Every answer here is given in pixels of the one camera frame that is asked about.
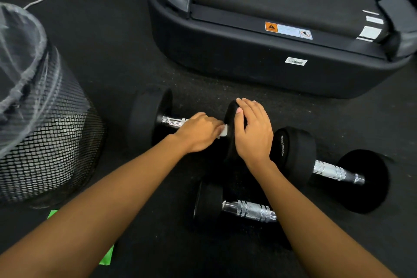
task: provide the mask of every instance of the black mesh basket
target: black mesh basket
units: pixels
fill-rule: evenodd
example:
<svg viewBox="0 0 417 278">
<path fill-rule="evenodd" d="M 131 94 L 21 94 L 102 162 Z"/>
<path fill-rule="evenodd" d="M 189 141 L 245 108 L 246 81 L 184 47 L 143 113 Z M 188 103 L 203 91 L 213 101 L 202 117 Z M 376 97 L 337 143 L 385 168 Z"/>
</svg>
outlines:
<svg viewBox="0 0 417 278">
<path fill-rule="evenodd" d="M 64 200 L 90 179 L 105 127 L 41 23 L 1 3 L 0 87 L 0 203 Z"/>
</svg>

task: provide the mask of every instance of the black rubber floor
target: black rubber floor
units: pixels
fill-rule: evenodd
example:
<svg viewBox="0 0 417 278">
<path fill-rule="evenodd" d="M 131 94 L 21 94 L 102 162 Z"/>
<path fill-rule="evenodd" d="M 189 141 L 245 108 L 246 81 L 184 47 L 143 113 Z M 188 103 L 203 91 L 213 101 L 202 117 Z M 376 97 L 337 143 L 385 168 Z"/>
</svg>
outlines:
<svg viewBox="0 0 417 278">
<path fill-rule="evenodd" d="M 1 0 L 24 6 L 33 0 Z M 365 148 L 397 162 L 388 200 L 370 215 L 346 211 L 313 180 L 305 194 L 331 219 L 401 277 L 417 272 L 417 61 L 369 93 L 352 100 L 323 99 L 264 86 L 214 79 L 187 71 L 156 48 L 146 0 L 46 0 L 30 8 L 109 125 L 96 174 L 100 179 L 125 163 L 124 128 L 133 93 L 147 82 L 171 86 L 174 109 L 222 118 L 236 97 L 265 106 L 273 128 L 310 131 L 320 159 L 336 162 Z M 212 231 L 192 225 L 199 180 L 214 166 L 215 152 L 186 156 L 118 240 L 110 266 L 93 277 L 304 277 L 277 225 L 225 218 Z M 225 171 L 229 176 L 239 176 Z M 243 174 L 242 199 L 255 197 Z M 49 209 L 0 208 L 0 252 L 48 215 Z"/>
</svg>

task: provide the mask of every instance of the barcode sticker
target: barcode sticker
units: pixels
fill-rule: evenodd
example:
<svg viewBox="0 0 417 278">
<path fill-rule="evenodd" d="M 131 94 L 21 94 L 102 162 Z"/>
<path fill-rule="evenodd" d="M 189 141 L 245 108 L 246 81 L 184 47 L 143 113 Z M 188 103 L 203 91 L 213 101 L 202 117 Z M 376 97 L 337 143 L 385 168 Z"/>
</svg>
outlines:
<svg viewBox="0 0 417 278">
<path fill-rule="evenodd" d="M 285 62 L 289 63 L 289 64 L 304 66 L 307 63 L 307 60 L 306 59 L 295 59 L 294 57 L 288 57 L 285 60 Z"/>
</svg>

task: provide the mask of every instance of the chrome dumbbell handle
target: chrome dumbbell handle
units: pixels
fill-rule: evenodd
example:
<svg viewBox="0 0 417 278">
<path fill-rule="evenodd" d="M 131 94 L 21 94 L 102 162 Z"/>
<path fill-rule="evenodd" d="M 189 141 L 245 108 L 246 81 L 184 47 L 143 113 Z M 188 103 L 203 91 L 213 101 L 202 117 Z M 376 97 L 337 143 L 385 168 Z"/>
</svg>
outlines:
<svg viewBox="0 0 417 278">
<path fill-rule="evenodd" d="M 235 202 L 223 201 L 222 211 L 259 222 L 276 222 L 275 212 L 270 207 L 243 200 Z"/>
<path fill-rule="evenodd" d="M 364 176 L 350 172 L 339 166 L 322 162 L 321 160 L 316 160 L 314 164 L 313 173 L 339 181 L 351 182 L 356 185 L 363 185 L 365 183 Z"/>
<path fill-rule="evenodd" d="M 178 118 L 167 117 L 167 116 L 164 115 L 162 117 L 161 123 L 163 125 L 167 126 L 167 127 L 172 127 L 174 129 L 179 129 L 187 121 L 188 121 L 188 119 L 186 119 L 186 118 L 178 119 Z M 224 137 L 226 135 L 227 135 L 227 124 L 225 124 L 223 131 L 220 133 L 220 135 L 218 137 Z"/>
</svg>

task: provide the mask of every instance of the green paper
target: green paper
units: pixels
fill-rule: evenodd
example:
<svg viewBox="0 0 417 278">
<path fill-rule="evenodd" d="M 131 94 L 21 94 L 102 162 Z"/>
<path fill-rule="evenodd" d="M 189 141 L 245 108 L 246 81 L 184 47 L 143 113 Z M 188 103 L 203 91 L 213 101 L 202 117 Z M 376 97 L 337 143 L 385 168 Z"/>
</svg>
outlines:
<svg viewBox="0 0 417 278">
<path fill-rule="evenodd" d="M 49 219 L 51 216 L 53 216 L 58 210 L 51 210 L 51 212 L 49 212 L 49 215 L 47 217 L 47 219 Z M 112 247 L 110 247 L 110 249 L 108 250 L 108 252 L 104 255 L 103 259 L 101 260 L 100 263 L 98 263 L 99 265 L 110 265 L 111 262 L 111 256 L 113 254 L 113 248 L 114 245 Z"/>
</svg>

